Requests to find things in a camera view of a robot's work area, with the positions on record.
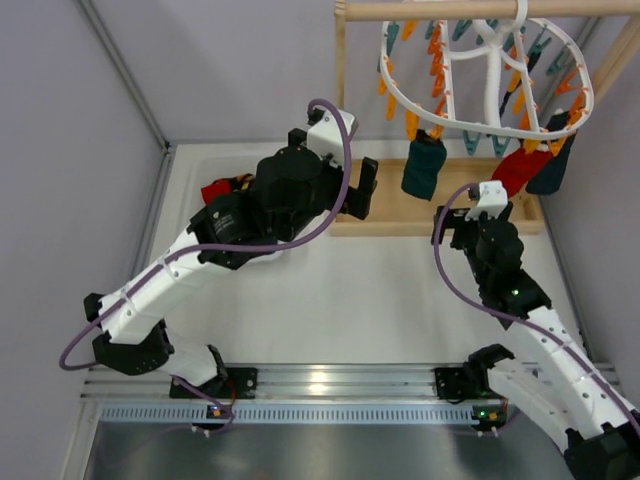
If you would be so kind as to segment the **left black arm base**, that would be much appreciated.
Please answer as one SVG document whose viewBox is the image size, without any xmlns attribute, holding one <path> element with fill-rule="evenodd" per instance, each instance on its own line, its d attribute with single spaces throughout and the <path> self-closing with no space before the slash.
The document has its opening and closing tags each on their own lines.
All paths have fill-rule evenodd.
<svg viewBox="0 0 640 480">
<path fill-rule="evenodd" d="M 217 400 L 254 399 L 259 386 L 258 369 L 255 367 L 228 367 L 226 379 L 213 379 L 201 386 L 199 391 Z"/>
</svg>

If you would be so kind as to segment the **red christmas sock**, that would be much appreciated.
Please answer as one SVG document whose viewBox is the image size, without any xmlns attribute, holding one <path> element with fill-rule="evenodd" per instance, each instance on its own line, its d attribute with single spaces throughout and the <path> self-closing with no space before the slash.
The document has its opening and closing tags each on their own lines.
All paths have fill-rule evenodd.
<svg viewBox="0 0 640 480">
<path fill-rule="evenodd" d="M 512 198 L 551 161 L 552 152 L 533 150 L 528 152 L 521 147 L 505 157 L 494 170 L 491 180 L 500 181 Z"/>
</svg>

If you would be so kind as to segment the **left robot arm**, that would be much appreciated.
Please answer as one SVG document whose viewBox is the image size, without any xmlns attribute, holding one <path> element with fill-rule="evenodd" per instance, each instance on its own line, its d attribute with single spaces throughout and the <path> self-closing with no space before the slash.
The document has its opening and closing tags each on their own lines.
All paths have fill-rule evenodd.
<svg viewBox="0 0 640 480">
<path fill-rule="evenodd" d="M 119 291 L 85 298 L 86 316 L 100 330 L 92 341 L 96 363 L 127 376 L 160 370 L 209 391 L 224 384 L 218 349 L 179 339 L 167 314 L 215 278 L 300 246 L 319 216 L 365 219 L 379 164 L 364 158 L 359 182 L 350 186 L 349 146 L 341 135 L 327 141 L 316 128 L 294 129 L 254 173 L 214 183 L 214 198 L 165 253 Z"/>
</svg>

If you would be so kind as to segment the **dark green sock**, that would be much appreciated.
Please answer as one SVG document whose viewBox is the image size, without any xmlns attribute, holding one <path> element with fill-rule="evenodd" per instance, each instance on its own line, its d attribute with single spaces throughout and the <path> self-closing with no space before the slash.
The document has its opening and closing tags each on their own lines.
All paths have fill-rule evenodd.
<svg viewBox="0 0 640 480">
<path fill-rule="evenodd" d="M 431 201 L 446 158 L 444 143 L 433 139 L 425 130 L 418 129 L 409 145 L 401 181 L 402 191 L 415 198 Z"/>
</svg>

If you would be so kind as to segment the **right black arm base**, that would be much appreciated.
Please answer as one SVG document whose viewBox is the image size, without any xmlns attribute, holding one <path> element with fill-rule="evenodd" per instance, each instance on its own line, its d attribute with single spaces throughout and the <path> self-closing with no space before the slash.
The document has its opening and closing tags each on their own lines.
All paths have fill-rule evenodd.
<svg viewBox="0 0 640 480">
<path fill-rule="evenodd" d="M 440 400 L 461 403 L 466 400 L 493 399 L 485 369 L 463 364 L 434 369 L 436 395 Z"/>
</svg>

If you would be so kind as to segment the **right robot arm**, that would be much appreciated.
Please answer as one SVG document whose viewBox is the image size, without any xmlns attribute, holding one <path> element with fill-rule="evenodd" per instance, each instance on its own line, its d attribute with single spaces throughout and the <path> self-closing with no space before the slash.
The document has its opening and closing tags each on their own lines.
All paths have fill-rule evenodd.
<svg viewBox="0 0 640 480">
<path fill-rule="evenodd" d="M 496 217 L 437 208 L 433 247 L 453 232 L 478 287 L 473 307 L 499 321 L 507 340 L 469 355 L 476 393 L 506 398 L 553 442 L 575 479 L 639 476 L 639 410 L 618 393 L 566 329 L 524 270 L 509 207 Z"/>
</svg>

